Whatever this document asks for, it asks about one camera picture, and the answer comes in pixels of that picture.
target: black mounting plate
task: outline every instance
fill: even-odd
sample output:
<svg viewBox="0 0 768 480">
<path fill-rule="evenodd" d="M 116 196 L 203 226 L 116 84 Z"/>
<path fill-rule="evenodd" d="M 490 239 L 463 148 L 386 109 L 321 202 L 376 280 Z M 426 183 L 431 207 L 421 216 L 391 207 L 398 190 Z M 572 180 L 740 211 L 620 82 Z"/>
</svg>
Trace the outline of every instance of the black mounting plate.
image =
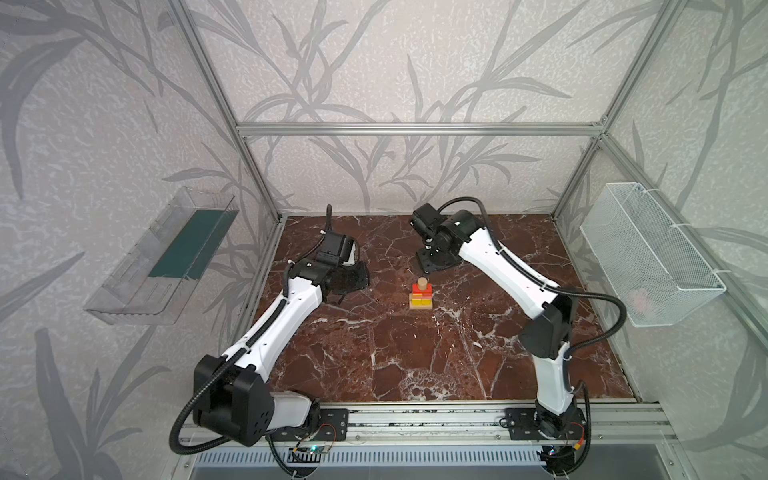
<svg viewBox="0 0 768 480">
<path fill-rule="evenodd" d="M 333 425 L 333 428 L 325 425 L 311 438 L 314 442 L 322 440 L 332 441 L 333 429 L 336 429 L 336 442 L 346 440 L 346 429 L 349 423 L 349 410 L 347 409 L 320 409 L 320 425 Z M 302 439 L 306 434 L 305 430 L 297 427 L 285 427 L 277 429 L 272 433 L 275 442 L 295 442 Z"/>
<path fill-rule="evenodd" d="M 581 424 L 584 425 L 584 413 L 576 409 Z M 506 421 L 505 428 L 509 431 L 510 440 L 552 440 L 539 433 L 536 423 L 536 408 L 510 408 L 504 411 L 502 424 Z M 581 430 L 576 425 L 569 425 L 566 430 L 568 438 L 578 440 Z M 554 440 L 565 440 L 566 435 L 561 435 Z"/>
</svg>

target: vertical metal post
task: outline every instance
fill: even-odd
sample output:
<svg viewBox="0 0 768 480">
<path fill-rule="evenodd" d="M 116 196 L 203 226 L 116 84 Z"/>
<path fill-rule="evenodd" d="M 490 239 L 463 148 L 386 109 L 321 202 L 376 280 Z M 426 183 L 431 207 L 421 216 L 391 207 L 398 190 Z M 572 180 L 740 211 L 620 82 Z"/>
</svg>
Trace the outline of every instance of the vertical metal post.
<svg viewBox="0 0 768 480">
<path fill-rule="evenodd" d="M 224 91 L 216 78 L 216 74 L 214 73 L 210 61 L 208 60 L 205 48 L 203 47 L 203 42 L 194 27 L 192 14 L 189 11 L 189 8 L 187 8 L 184 0 L 167 0 L 167 3 L 170 16 L 174 20 L 174 24 L 179 28 L 182 39 L 187 43 L 187 46 L 190 49 L 192 59 L 194 59 L 197 68 L 203 75 L 206 86 L 214 98 L 214 103 L 218 107 L 219 113 L 221 113 L 221 117 L 224 120 L 227 131 L 232 137 L 232 141 L 234 142 L 237 153 L 240 155 L 241 161 L 245 164 L 248 173 L 256 183 L 259 193 L 261 193 L 261 196 L 266 202 L 272 218 L 275 222 L 278 222 L 280 220 L 280 212 L 277 209 L 275 200 L 266 188 L 266 183 L 264 183 L 264 179 L 259 172 L 259 168 L 256 165 L 256 161 L 253 159 L 250 149 L 237 132 L 237 120 L 227 103 Z"/>
<path fill-rule="evenodd" d="M 667 36 L 672 30 L 677 18 L 680 16 L 680 13 L 682 13 L 686 3 L 687 0 L 666 0 L 661 6 L 659 13 L 654 20 L 654 24 L 650 27 L 640 50 L 637 51 L 637 54 L 632 61 L 632 65 L 630 65 L 629 70 L 627 70 L 624 80 L 621 81 L 621 85 L 618 90 L 616 90 L 616 94 L 608 105 L 605 115 L 603 115 L 601 119 L 603 127 L 601 134 L 606 134 L 618 119 L 619 114 L 627 104 L 630 94 L 637 87 L 637 84 L 640 83 L 643 73 L 648 69 L 648 66 L 656 53 L 660 50 L 664 40 L 667 39 Z M 583 155 L 581 155 L 581 159 L 579 160 L 576 170 L 574 170 L 574 174 L 571 176 L 571 179 L 563 190 L 563 194 L 554 206 L 554 211 L 552 212 L 553 217 L 557 218 L 557 216 L 562 213 L 565 204 L 571 199 L 571 195 L 573 195 L 576 190 L 576 186 L 581 181 L 581 178 L 583 178 L 587 173 L 587 170 L 589 170 L 593 158 L 594 150 L 590 150 L 589 148 L 584 151 Z"/>
</svg>

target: robotic arm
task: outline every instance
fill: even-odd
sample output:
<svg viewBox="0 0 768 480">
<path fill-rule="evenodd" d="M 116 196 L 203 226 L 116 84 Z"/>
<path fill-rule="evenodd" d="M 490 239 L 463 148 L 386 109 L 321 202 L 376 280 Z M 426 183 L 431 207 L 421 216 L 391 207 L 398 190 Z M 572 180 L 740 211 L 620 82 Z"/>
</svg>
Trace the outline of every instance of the robotic arm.
<svg viewBox="0 0 768 480">
<path fill-rule="evenodd" d="M 440 213 L 448 205 L 465 200 L 480 207 L 482 219 L 467 210 L 459 210 L 450 217 Z M 451 200 L 438 210 L 430 204 L 422 205 L 413 212 L 410 223 L 425 244 L 416 254 L 424 273 L 444 270 L 466 260 L 490 276 L 530 318 L 519 339 L 531 354 L 536 371 L 535 424 L 543 437 L 562 438 L 568 424 L 578 421 L 568 360 L 576 349 L 599 342 L 618 331 L 626 318 L 624 305 L 619 299 L 601 293 L 562 289 L 533 270 L 494 238 L 485 207 L 473 197 Z M 615 303 L 620 316 L 607 332 L 572 346 L 572 326 L 578 305 L 575 297 L 578 296 Z"/>
<path fill-rule="evenodd" d="M 319 428 L 317 402 L 296 392 L 271 393 L 266 382 L 290 338 L 329 294 L 346 295 L 368 286 L 368 269 L 355 258 L 355 239 L 330 229 L 330 205 L 321 233 L 314 248 L 289 264 L 282 293 L 251 329 L 221 356 L 206 355 L 199 361 L 195 393 L 170 432 L 173 452 L 192 455 L 230 440 L 252 446 L 275 429 L 298 427 L 311 433 Z M 201 445 L 181 445 L 179 433 L 190 414 L 197 425 L 222 436 Z"/>
</svg>

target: wall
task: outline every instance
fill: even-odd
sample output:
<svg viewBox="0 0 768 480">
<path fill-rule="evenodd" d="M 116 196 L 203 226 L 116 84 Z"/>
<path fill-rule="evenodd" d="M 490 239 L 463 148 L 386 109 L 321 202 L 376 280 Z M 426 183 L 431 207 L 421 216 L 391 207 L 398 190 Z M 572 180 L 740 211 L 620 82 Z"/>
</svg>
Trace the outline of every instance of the wall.
<svg viewBox="0 0 768 480">
<path fill-rule="evenodd" d="M 0 30 L 0 478 L 157 478 L 274 224 L 164 2 L 11 0 Z M 240 213 L 181 318 L 84 312 L 182 185 Z"/>
<path fill-rule="evenodd" d="M 662 1 L 187 3 L 241 122 L 590 122 Z M 521 213 L 551 211 L 587 139 L 489 142 L 272 137 L 251 148 L 288 212 L 330 202 L 410 213 L 482 192 L 489 210 Z"/>
<path fill-rule="evenodd" d="M 768 2 L 688 2 L 611 130 L 758 303 L 768 305 Z M 558 219 L 582 278 L 609 290 L 578 226 L 607 181 L 599 154 Z M 611 323 L 612 313 L 602 311 Z M 660 401 L 700 478 L 768 471 L 768 357 L 722 300 L 675 326 L 617 335 L 644 400 Z"/>
</svg>

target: white arm segment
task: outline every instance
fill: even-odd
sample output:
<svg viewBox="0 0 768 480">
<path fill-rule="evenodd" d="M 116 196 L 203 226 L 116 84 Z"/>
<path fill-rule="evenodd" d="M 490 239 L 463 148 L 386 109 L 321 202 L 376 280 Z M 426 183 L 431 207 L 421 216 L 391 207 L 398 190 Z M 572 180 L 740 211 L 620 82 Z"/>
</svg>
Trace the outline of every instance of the white arm segment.
<svg viewBox="0 0 768 480">
<path fill-rule="evenodd" d="M 551 303 L 557 296 L 556 293 L 542 290 L 496 253 L 496 249 L 493 243 L 491 243 L 491 237 L 488 235 L 488 230 L 485 228 L 476 230 L 469 238 L 470 241 L 464 242 L 462 248 L 458 251 L 458 255 L 478 267 L 503 288 L 506 293 L 509 293 L 515 299 L 515 302 L 520 304 L 525 315 L 535 318 L 544 311 L 541 305 Z M 518 265 L 535 275 L 542 282 L 558 286 L 552 280 L 529 267 L 524 261 L 509 251 L 507 247 L 504 247 L 504 250 Z"/>
<path fill-rule="evenodd" d="M 459 256 L 490 276 L 506 293 L 509 293 L 515 299 L 515 302 L 520 304 L 523 312 L 530 318 L 535 318 L 541 314 L 544 311 L 542 305 L 544 303 L 551 303 L 557 296 L 556 293 L 542 290 L 501 258 L 496 253 L 491 237 L 488 235 L 488 230 L 485 228 L 476 230 L 469 238 L 470 241 L 465 242 L 458 251 Z M 533 270 L 526 262 L 520 260 L 519 257 L 509 251 L 507 247 L 503 245 L 502 247 L 519 266 L 525 268 L 529 273 L 548 285 L 558 286 L 552 280 Z M 536 382 L 538 384 L 536 399 L 542 406 L 556 415 L 564 412 L 573 399 L 573 395 L 565 388 L 565 380 L 563 378 L 563 354 L 568 347 L 569 344 L 563 342 L 558 351 L 558 358 L 554 360 L 549 358 L 542 359 L 531 355 L 534 367 L 536 368 Z"/>
<path fill-rule="evenodd" d="M 245 368 L 249 365 L 256 367 L 262 380 L 270 377 L 270 371 L 277 361 L 277 357 L 288 344 L 288 341 L 299 328 L 301 322 L 323 302 L 323 294 L 320 287 L 313 285 L 310 280 L 301 277 L 288 280 L 289 302 L 275 319 L 272 326 L 258 339 L 250 352 L 241 356 L 235 365 Z M 229 357 L 237 350 L 244 348 L 246 341 L 270 318 L 277 304 L 283 299 L 283 294 L 277 296 L 270 308 L 250 327 L 250 330 L 230 348 L 224 350 L 224 356 Z"/>
</svg>

